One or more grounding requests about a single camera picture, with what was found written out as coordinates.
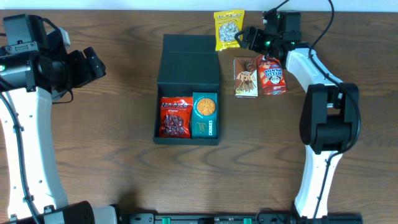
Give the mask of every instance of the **snack package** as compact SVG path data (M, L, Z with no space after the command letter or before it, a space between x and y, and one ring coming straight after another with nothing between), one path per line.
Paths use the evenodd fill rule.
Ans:
M240 47L235 40L235 34L242 30L244 10L231 10L215 12L216 22L216 50L224 50L230 47Z
M160 99L160 129L162 138L191 138L189 122L192 97L162 97Z
M282 65L276 58L257 56L257 72L265 95L279 95L287 92Z
M256 58L236 57L234 59L235 97L257 98Z
M217 138L217 93L193 93L192 138Z

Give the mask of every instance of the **white wall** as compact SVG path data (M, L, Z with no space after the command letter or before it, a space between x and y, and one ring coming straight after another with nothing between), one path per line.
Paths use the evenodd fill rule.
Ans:
M283 0L0 0L0 9L149 9L264 11ZM333 0L336 11L398 12L398 0ZM281 9L329 11L327 0L290 0Z

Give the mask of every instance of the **green clip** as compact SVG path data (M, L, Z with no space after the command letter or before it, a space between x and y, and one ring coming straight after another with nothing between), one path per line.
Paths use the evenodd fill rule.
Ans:
M251 218L244 218L243 224L251 224Z
M172 222L171 218L163 218L162 219L162 224L170 224Z

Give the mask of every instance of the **yellow snack package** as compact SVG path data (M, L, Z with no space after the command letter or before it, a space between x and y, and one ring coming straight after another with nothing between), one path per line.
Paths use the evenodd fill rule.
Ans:
M242 30L244 10L230 10L215 12L216 22L216 50L230 47L240 47L235 40L235 34Z

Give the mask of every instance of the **wood grain surface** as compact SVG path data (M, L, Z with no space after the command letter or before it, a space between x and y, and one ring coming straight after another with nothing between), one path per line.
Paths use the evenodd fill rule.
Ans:
M290 209L305 162L299 136L305 93L286 72L288 93L235 99L233 58L254 52L219 53L219 146L152 142L163 34L214 34L213 12L0 11L0 16L25 12L67 30L71 50L92 46L107 67L104 78L74 91L73 103L52 109L58 171L70 203L119 203L125 212L160 213ZM314 41L329 18L327 12L303 12L302 39ZM363 120L358 143L336 170L328 209L359 212L365 223L398 218L396 21L398 14L337 12L316 49L333 74L358 85ZM261 24L261 12L246 12L244 26ZM0 136L0 222L5 222L9 171Z

